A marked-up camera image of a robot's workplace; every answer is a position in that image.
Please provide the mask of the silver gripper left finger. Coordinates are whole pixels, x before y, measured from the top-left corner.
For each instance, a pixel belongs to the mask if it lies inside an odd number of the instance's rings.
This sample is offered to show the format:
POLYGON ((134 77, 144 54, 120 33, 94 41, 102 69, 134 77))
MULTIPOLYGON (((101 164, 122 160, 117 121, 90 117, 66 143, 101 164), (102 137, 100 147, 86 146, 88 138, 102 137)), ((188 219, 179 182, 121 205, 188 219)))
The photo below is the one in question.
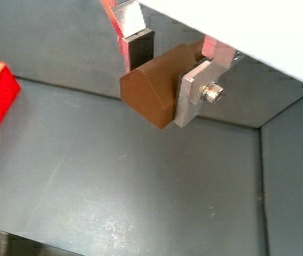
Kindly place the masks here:
POLYGON ((155 31, 145 26, 140 3, 136 0, 100 0, 113 27, 125 72, 153 58, 155 31))

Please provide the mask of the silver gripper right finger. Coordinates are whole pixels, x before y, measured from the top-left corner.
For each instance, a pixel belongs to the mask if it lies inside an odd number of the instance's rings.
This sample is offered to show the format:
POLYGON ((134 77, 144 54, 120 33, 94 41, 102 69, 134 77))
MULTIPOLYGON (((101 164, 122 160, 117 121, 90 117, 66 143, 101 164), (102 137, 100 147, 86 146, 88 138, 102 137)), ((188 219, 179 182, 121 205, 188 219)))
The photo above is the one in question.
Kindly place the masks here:
POLYGON ((173 122, 184 127, 197 116, 201 104, 215 104, 224 94, 219 77, 237 63, 241 54, 209 36, 192 44, 197 62, 180 77, 173 122))

